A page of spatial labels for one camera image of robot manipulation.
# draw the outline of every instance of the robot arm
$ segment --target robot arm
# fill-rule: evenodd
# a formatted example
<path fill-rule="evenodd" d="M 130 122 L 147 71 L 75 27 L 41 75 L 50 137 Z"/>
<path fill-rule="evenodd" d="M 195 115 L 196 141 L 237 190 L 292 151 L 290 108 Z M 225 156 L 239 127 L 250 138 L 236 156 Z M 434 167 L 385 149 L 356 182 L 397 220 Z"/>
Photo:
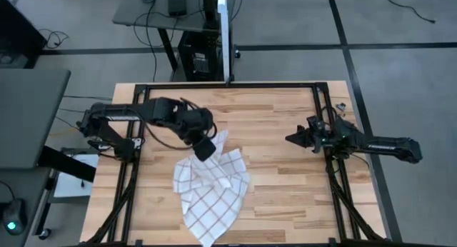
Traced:
<path fill-rule="evenodd" d="M 419 143 L 410 138 L 367 137 L 352 123 L 336 116 L 331 130 L 317 116 L 307 118 L 309 127 L 297 127 L 297 132 L 286 140 L 304 148 L 314 146 L 314 153 L 321 147 L 331 147 L 336 158 L 349 158 L 351 153 L 372 153 L 395 156 L 401 161 L 418 163 L 422 159 Z"/>
<path fill-rule="evenodd" d="M 77 123 L 83 135 L 100 137 L 114 148 L 117 159 L 132 162 L 135 143 L 118 135 L 109 126 L 109 121 L 143 121 L 169 128 L 189 146 L 180 149 L 193 148 L 201 161 L 205 161 L 216 150 L 207 136 L 214 125 L 213 115 L 208 109 L 196 107 L 185 100 L 162 97 L 143 104 L 94 104 L 86 110 L 82 121 Z"/>

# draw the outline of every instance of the green light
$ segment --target green light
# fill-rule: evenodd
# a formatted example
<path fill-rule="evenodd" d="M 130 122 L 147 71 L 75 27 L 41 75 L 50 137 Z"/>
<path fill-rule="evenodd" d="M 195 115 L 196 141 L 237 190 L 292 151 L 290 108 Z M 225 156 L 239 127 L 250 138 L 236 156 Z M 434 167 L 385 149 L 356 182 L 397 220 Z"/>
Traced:
<path fill-rule="evenodd" d="M 14 230 L 16 228 L 16 224 L 14 222 L 9 222 L 8 228 L 9 230 Z"/>

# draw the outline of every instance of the white towel with grid pattern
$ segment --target white towel with grid pattern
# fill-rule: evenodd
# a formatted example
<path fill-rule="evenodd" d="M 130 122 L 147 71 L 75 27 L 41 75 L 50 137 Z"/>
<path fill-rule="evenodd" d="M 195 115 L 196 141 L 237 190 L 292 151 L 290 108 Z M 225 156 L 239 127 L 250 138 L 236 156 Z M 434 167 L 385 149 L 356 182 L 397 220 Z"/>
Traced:
<path fill-rule="evenodd" d="M 228 131 L 212 139 L 216 151 L 206 161 L 195 155 L 174 168 L 173 188 L 181 194 L 184 223 L 203 247 L 210 247 L 235 221 L 249 185 L 239 149 L 222 154 Z"/>

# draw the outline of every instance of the wooden table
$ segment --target wooden table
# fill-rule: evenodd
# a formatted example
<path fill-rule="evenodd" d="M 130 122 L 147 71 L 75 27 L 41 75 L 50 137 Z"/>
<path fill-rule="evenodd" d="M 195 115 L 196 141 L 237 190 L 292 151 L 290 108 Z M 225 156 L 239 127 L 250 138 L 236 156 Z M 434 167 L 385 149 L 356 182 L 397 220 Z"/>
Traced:
<path fill-rule="evenodd" d="M 131 103 L 134 87 L 117 84 L 113 102 Z M 329 81 L 328 87 L 332 104 L 344 102 L 345 119 L 355 123 L 346 82 Z M 241 149 L 251 184 L 237 220 L 216 243 L 326 243 L 330 237 L 338 239 L 323 153 L 314 154 L 311 148 L 284 140 L 295 133 L 297 124 L 307 126 L 306 118 L 316 113 L 310 89 L 157 89 L 150 94 L 151 98 L 183 97 L 209 108 L 219 130 L 228 129 L 224 152 Z M 125 122 L 111 126 L 125 135 Z M 167 143 L 183 145 L 168 129 L 152 130 Z M 179 195 L 172 190 L 174 164 L 191 152 L 167 149 L 148 134 L 145 138 L 129 244 L 136 239 L 145 245 L 199 244 L 184 225 Z M 119 166 L 118 161 L 100 157 L 81 241 L 90 238 L 111 211 Z M 385 236 L 367 165 L 350 158 L 346 169 L 356 208 L 376 233 Z M 343 212 L 349 232 L 346 209 Z M 119 216 L 116 239 L 120 239 L 123 217 Z"/>

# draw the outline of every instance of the gray floor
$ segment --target gray floor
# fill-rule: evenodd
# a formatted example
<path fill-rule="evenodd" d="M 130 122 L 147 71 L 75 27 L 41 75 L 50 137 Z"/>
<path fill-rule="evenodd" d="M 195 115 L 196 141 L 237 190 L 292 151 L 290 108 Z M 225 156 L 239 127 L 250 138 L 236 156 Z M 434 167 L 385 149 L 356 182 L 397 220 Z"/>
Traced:
<path fill-rule="evenodd" d="M 111 23 L 121 0 L 19 0 L 18 8 L 38 29 L 70 35 L 60 49 L 140 47 L 131 27 Z M 350 43 L 457 41 L 457 0 L 397 0 L 437 20 L 430 24 L 387 0 L 336 0 Z M 159 42 L 154 30 L 153 41 Z M 236 44 L 334 44 L 338 34 L 327 0 L 244 0 L 234 21 Z M 176 35 L 175 45 L 179 39 Z M 417 165 L 382 158 L 388 189 L 404 241 L 457 245 L 456 49 L 352 51 L 375 134 L 411 136 L 424 160 Z M 168 81 L 170 66 L 159 54 L 157 81 Z M 72 71 L 67 94 L 111 96 L 115 83 L 147 82 L 151 54 L 42 56 L 38 68 Z M 245 51 L 235 65 L 236 80 L 347 80 L 341 51 Z M 90 101 L 65 100 L 61 107 L 84 109 Z M 74 123 L 78 114 L 61 111 Z M 48 144 L 84 147 L 82 137 L 56 121 Z M 71 213 L 67 223 L 61 219 Z M 55 235 L 30 238 L 27 246 L 65 246 L 79 238 L 85 206 L 51 208 L 46 226 Z"/>

